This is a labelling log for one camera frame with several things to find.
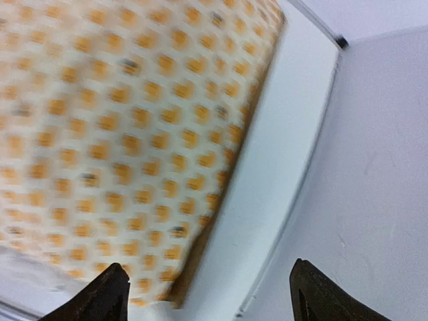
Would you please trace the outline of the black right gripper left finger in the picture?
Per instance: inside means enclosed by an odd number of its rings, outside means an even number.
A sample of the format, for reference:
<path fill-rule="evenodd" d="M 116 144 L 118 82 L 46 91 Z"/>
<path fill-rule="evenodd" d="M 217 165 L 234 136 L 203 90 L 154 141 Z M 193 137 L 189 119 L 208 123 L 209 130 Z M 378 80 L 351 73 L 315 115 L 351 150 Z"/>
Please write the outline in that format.
<path fill-rule="evenodd" d="M 71 300 L 40 318 L 40 321 L 128 320 L 130 278 L 113 263 Z"/>

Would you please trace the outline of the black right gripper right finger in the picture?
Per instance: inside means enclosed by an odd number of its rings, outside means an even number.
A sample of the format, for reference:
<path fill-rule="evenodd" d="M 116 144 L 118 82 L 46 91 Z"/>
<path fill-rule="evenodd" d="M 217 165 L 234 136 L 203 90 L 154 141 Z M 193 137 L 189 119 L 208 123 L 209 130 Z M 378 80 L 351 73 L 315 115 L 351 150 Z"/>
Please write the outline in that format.
<path fill-rule="evenodd" d="M 296 260 L 289 281 L 295 320 L 388 320 L 355 300 L 308 260 Z"/>

